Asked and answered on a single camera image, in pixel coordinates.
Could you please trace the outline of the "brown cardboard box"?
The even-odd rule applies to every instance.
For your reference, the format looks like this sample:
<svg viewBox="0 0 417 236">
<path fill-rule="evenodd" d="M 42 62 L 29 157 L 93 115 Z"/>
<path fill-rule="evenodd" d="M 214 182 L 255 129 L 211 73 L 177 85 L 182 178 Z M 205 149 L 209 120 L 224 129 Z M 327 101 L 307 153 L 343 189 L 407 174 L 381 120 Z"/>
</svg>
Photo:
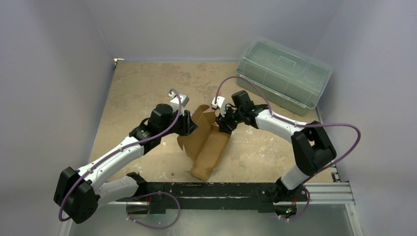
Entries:
<svg viewBox="0 0 417 236">
<path fill-rule="evenodd" d="M 197 129 L 188 136 L 177 137 L 180 149 L 193 161 L 189 172 L 202 181 L 208 181 L 212 171 L 221 162 L 231 137 L 219 130 L 215 124 L 216 118 L 209 105 L 200 105 L 191 116 Z"/>
</svg>

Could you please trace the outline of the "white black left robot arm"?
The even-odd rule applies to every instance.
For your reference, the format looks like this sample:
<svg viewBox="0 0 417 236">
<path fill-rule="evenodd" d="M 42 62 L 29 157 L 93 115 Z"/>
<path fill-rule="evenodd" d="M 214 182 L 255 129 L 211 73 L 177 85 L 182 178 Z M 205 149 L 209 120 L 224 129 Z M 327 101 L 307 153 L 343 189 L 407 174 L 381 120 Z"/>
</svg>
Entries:
<svg viewBox="0 0 417 236">
<path fill-rule="evenodd" d="M 144 156 L 161 143 L 164 136 L 188 136 L 197 129 L 189 110 L 174 110 L 169 104 L 158 104 L 150 117 L 133 128 L 127 137 L 108 153 L 78 169 L 67 167 L 59 176 L 54 202 L 59 208 L 59 221 L 80 224 L 90 218 L 104 203 L 112 201 L 110 186 L 128 187 L 134 201 L 145 198 L 146 187 L 137 175 L 128 175 L 115 183 L 108 179 L 127 164 Z"/>
</svg>

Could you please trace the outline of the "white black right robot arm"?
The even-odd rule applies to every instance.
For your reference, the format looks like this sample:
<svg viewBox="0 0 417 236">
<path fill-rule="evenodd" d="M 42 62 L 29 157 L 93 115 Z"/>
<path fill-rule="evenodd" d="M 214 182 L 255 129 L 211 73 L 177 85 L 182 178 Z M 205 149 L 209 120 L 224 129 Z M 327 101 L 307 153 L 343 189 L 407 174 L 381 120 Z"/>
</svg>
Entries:
<svg viewBox="0 0 417 236">
<path fill-rule="evenodd" d="M 319 122 L 299 123 L 278 115 L 268 104 L 254 104 L 244 90 L 234 93 L 232 101 L 227 103 L 221 96 L 212 100 L 211 107 L 220 111 L 216 119 L 220 132 L 231 134 L 238 124 L 244 123 L 292 145 L 296 164 L 276 181 L 276 202 L 290 199 L 310 177 L 336 158 L 336 150 Z"/>
</svg>

